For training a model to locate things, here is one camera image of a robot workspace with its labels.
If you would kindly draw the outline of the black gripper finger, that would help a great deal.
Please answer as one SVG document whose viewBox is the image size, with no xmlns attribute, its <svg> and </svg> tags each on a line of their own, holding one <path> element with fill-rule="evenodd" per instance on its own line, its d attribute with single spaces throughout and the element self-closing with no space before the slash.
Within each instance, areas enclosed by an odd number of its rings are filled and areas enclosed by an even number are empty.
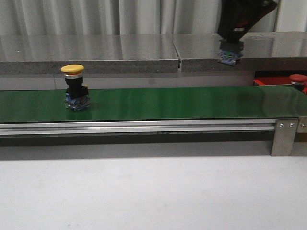
<svg viewBox="0 0 307 230">
<path fill-rule="evenodd" d="M 236 41 L 238 42 L 260 19 L 276 9 L 274 0 L 238 0 Z"/>
<path fill-rule="evenodd" d="M 238 0 L 223 0 L 221 16 L 217 33 L 227 42 L 238 42 L 239 34 L 234 32 L 234 28 L 239 21 L 242 5 Z"/>
</svg>

